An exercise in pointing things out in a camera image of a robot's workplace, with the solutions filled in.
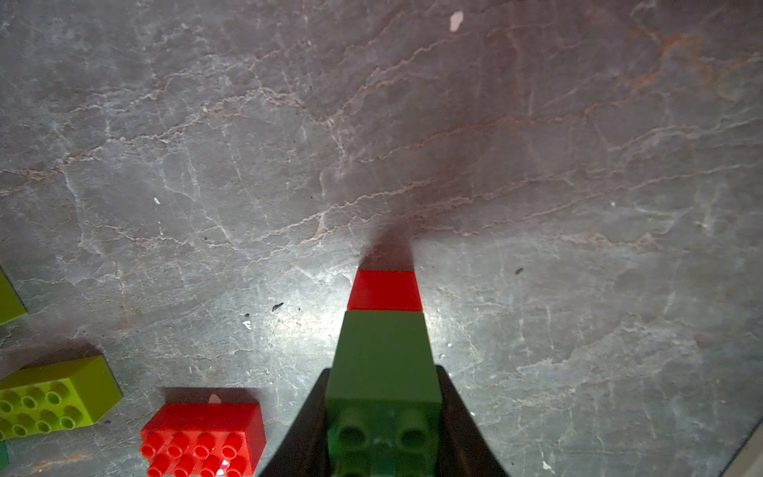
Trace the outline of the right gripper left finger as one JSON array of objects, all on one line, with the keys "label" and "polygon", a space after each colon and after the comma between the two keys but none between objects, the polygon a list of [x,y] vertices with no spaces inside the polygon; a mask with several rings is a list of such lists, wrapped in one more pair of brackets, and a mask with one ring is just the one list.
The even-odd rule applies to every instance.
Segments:
[{"label": "right gripper left finger", "polygon": [[325,407],[330,371],[324,369],[319,375],[281,445],[260,472],[261,477],[332,475]]}]

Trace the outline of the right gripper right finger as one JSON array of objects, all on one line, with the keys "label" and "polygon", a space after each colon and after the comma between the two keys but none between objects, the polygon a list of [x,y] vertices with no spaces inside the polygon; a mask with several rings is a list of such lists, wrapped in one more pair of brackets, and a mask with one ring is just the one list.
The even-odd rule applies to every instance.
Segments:
[{"label": "right gripper right finger", "polygon": [[441,477],[509,477],[478,429],[451,377],[435,367],[442,393],[435,475]]}]

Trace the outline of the dark green 2x2 brick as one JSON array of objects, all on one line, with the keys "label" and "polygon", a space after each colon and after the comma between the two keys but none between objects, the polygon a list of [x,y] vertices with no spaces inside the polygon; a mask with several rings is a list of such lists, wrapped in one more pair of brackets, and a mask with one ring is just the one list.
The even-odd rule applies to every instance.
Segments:
[{"label": "dark green 2x2 brick", "polygon": [[346,312],[325,407],[333,475],[433,475],[442,393],[423,314]]}]

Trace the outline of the red 2x4 brick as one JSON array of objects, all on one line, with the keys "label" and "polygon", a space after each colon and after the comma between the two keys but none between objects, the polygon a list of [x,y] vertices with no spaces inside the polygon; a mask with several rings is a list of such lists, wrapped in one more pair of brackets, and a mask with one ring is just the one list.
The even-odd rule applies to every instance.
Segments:
[{"label": "red 2x4 brick", "polygon": [[140,436],[148,477],[252,476],[266,446],[257,403],[167,403]]}]

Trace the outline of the red 2x2 brick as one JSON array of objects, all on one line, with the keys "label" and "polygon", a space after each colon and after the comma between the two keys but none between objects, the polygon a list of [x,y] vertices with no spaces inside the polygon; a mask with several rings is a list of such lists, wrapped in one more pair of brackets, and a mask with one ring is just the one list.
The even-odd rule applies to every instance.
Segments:
[{"label": "red 2x2 brick", "polygon": [[347,310],[423,312],[415,272],[358,270]]}]

